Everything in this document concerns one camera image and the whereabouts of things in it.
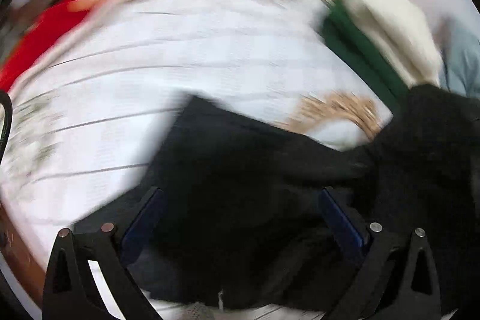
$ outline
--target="black cloth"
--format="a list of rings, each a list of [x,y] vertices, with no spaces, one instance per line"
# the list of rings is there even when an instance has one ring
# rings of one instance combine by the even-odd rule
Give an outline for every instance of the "black cloth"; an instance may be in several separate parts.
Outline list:
[[[168,212],[129,266],[152,298],[216,306],[223,290],[232,309],[329,310],[357,269],[342,259],[315,190],[347,187],[367,220],[403,235],[426,230],[446,313],[480,276],[470,181],[479,114],[467,98],[416,87],[372,143],[338,152],[194,97],[140,185],[74,232],[118,221],[157,186]]]

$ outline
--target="tan fabric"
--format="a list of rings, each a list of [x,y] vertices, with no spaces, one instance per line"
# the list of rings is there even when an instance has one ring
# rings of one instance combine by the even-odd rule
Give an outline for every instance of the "tan fabric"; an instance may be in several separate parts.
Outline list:
[[[360,127],[372,140],[380,131],[375,103],[352,93],[333,92],[325,100],[302,97],[296,112],[278,124],[290,132],[305,134],[329,120],[347,119]]]

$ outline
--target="black cable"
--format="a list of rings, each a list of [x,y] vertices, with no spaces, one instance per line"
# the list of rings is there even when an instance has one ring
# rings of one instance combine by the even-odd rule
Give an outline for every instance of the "black cable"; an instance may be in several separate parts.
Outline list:
[[[1,163],[3,154],[5,153],[5,148],[7,147],[8,136],[10,135],[11,119],[13,117],[13,108],[11,105],[10,97],[3,90],[0,90],[0,104],[3,106],[3,110],[5,112],[5,117],[3,120],[3,129],[1,131],[1,136],[0,136],[0,163]]]

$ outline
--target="white fabric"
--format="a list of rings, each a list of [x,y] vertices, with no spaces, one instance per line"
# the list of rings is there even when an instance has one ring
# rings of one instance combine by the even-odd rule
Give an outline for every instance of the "white fabric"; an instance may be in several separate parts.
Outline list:
[[[59,229],[138,182],[185,91],[268,123],[284,121],[302,95],[347,91],[372,98],[388,121],[388,109],[313,30],[312,16],[327,12],[322,0],[114,0],[62,37],[11,90],[1,165],[3,200],[37,259],[46,266]],[[337,148],[364,141],[347,121],[311,136]],[[153,305],[166,320],[178,317],[177,306]],[[215,318],[277,310],[292,320],[319,316],[268,306]]]
[[[416,5],[409,0],[346,0],[346,7],[407,86],[439,85],[442,58]]]

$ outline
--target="green towel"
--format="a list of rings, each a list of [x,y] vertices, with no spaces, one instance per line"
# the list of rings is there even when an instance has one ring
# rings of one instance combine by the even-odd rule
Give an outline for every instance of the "green towel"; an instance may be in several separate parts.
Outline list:
[[[396,112],[409,88],[374,44],[355,26],[345,6],[338,0],[320,27],[325,44]]]

